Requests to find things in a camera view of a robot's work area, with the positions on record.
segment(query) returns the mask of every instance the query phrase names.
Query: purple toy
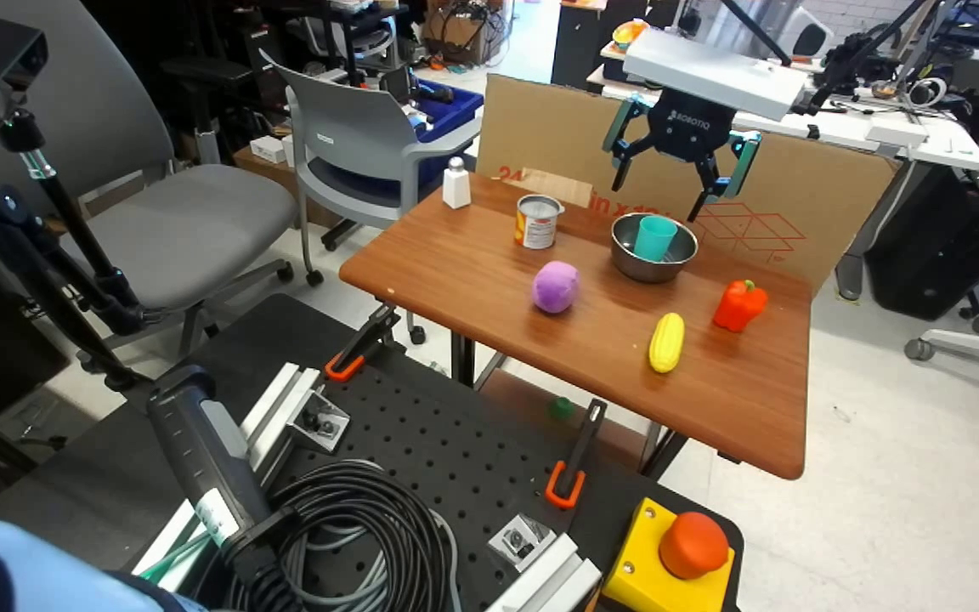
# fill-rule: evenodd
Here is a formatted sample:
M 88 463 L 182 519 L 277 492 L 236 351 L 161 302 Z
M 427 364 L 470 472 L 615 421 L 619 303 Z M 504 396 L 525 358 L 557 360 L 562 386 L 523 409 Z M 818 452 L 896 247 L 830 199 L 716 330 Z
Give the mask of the purple toy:
M 531 301 L 555 315 L 572 305 L 580 290 L 580 272 L 564 261 L 551 261 L 535 275 Z

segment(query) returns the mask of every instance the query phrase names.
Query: tin can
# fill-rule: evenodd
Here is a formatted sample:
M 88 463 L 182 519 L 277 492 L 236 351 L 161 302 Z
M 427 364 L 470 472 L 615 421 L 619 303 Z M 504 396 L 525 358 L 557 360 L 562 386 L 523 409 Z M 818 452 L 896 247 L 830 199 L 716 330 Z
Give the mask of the tin can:
M 564 213 L 560 201 L 540 194 L 529 194 L 516 202 L 516 244 L 527 248 L 549 248 L 557 235 L 558 214 Z

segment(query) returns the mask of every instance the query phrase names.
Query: toy pepper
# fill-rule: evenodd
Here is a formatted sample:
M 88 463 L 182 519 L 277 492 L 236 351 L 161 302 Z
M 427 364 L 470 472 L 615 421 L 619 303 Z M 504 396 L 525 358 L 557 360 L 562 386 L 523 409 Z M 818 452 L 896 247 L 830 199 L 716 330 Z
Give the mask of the toy pepper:
M 712 322 L 731 331 L 742 331 L 751 319 L 765 310 L 766 302 L 769 302 L 769 294 L 754 286 L 753 281 L 732 281 L 723 291 Z

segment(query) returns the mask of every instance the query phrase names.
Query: teal cup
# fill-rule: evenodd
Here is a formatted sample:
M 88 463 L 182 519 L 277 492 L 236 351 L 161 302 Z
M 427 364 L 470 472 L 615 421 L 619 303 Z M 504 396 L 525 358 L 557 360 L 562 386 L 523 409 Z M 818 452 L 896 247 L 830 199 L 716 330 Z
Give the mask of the teal cup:
M 660 217 L 658 214 L 649 214 L 648 217 L 641 219 L 640 228 L 637 229 L 637 243 L 633 245 L 633 255 L 648 261 L 663 261 L 667 254 L 667 247 L 675 239 L 675 234 L 679 231 L 679 226 L 675 221 L 667 217 Z

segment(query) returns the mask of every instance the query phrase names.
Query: metal bowl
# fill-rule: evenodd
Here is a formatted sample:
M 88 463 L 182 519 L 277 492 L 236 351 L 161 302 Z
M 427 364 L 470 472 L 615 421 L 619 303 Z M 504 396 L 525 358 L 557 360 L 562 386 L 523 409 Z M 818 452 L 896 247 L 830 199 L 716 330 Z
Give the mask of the metal bowl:
M 663 261 L 641 259 L 633 255 L 633 244 L 637 241 L 641 219 L 649 216 L 647 212 L 633 212 L 622 214 L 614 221 L 614 225 L 610 226 L 610 235 L 614 239 L 610 256 L 614 260 L 614 267 L 633 280 L 642 283 L 666 282 L 675 278 L 682 267 L 697 255 L 697 236 L 690 228 L 672 219 L 679 226 L 679 231 L 671 239 Z

